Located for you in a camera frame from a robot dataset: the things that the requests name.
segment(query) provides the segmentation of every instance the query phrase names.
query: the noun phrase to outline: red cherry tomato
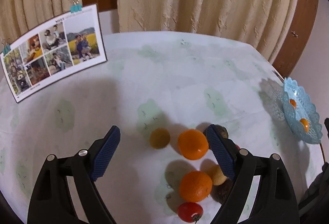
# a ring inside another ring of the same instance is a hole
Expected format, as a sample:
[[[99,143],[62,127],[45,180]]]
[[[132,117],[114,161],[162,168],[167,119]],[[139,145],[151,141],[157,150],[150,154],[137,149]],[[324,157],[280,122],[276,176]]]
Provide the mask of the red cherry tomato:
[[[196,203],[183,203],[178,207],[177,215],[187,223],[197,223],[203,215],[203,208]]]

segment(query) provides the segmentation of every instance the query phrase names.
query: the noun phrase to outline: blue gripper pad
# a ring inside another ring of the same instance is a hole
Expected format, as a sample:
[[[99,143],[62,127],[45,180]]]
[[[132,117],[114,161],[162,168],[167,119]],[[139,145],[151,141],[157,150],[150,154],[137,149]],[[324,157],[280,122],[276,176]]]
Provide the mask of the blue gripper pad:
[[[107,141],[103,144],[101,150],[97,153],[93,160],[93,170],[90,174],[92,181],[96,181],[102,177],[112,159],[116,148],[120,142],[120,129],[115,127],[110,130],[111,134],[108,136]]]
[[[205,130],[205,135],[207,137],[208,143],[210,145],[211,150],[223,171],[223,174],[227,176],[229,179],[234,181],[235,179],[235,163],[234,159],[231,157],[230,153],[226,150],[224,144],[220,140],[215,131],[215,126],[210,125]]]

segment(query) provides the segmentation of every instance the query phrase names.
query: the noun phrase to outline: child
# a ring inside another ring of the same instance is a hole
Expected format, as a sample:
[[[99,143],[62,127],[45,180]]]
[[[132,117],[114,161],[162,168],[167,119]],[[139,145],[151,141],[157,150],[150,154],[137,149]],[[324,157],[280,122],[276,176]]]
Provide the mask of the child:
[[[42,48],[44,53],[47,53],[51,50],[51,47],[46,42],[42,43]]]
[[[33,42],[35,44],[35,47],[39,47],[40,46],[39,37],[37,35],[33,37]]]
[[[17,71],[18,71],[18,69],[17,69],[17,66],[15,64],[15,61],[12,59],[10,61],[9,73],[12,75],[13,78],[15,78],[16,75],[17,75]]]
[[[31,50],[29,52],[29,56],[27,57],[26,62],[30,62],[31,60],[40,57],[42,55],[42,51],[40,48],[40,44],[39,46],[36,46],[36,44],[33,42],[31,43]]]
[[[60,70],[63,71],[65,69],[65,62],[63,62],[61,60],[61,57],[57,54],[54,54],[54,59],[58,65],[58,67],[60,68]]]
[[[60,38],[60,32],[58,31],[58,26],[57,24],[53,26],[53,30],[54,30],[54,36],[56,38]]]
[[[16,75],[16,82],[21,91],[25,91],[29,88],[29,85],[26,82],[25,75],[23,71],[19,71]]]
[[[44,36],[46,37],[46,42],[48,43],[49,47],[58,47],[60,43],[60,39],[56,38],[55,35],[51,34],[49,30],[44,32]]]
[[[75,36],[75,47],[78,51],[79,54],[79,59],[80,59],[80,63],[86,61],[86,56],[83,53],[83,47],[82,47],[82,37],[80,34],[77,34]]]
[[[88,40],[87,40],[87,33],[83,33],[82,34],[82,49],[83,49],[83,53],[87,54],[89,56],[89,58],[93,58],[93,56],[91,55],[90,51],[92,50],[92,48],[89,46]]]

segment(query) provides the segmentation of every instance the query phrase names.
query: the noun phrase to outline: blue lace plate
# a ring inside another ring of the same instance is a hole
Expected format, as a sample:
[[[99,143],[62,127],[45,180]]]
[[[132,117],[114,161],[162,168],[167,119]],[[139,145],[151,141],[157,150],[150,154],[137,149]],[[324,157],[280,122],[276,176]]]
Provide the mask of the blue lace plate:
[[[296,109],[290,104],[290,99],[296,101]],[[322,138],[320,115],[316,112],[315,105],[310,101],[310,96],[305,89],[298,86],[296,80],[292,80],[290,77],[284,79],[282,103],[285,118],[292,133],[306,143],[319,144]],[[299,121],[302,118],[309,121],[308,132]]]

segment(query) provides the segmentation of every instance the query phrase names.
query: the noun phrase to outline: photo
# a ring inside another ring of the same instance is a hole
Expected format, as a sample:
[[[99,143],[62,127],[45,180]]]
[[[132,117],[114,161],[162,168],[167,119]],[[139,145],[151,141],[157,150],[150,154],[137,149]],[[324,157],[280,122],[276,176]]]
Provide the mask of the photo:
[[[40,32],[40,41],[44,54],[56,47],[66,44],[63,22]]]
[[[72,67],[71,55],[65,45],[45,55],[51,75]]]
[[[41,57],[36,61],[30,63],[26,66],[26,68],[27,74],[30,78],[32,85],[35,85],[36,83],[49,77],[49,72],[44,57]]]
[[[42,55],[39,36],[36,34],[26,42],[19,45],[24,64],[33,61]]]
[[[74,65],[100,55],[92,13],[84,13],[67,19],[65,32]]]
[[[22,63],[22,58],[19,53],[19,49],[15,48],[10,53],[8,53],[4,57],[4,62],[10,84],[13,86],[16,95],[19,95],[25,90],[29,89],[31,83],[29,81],[26,71],[24,70],[24,65]]]

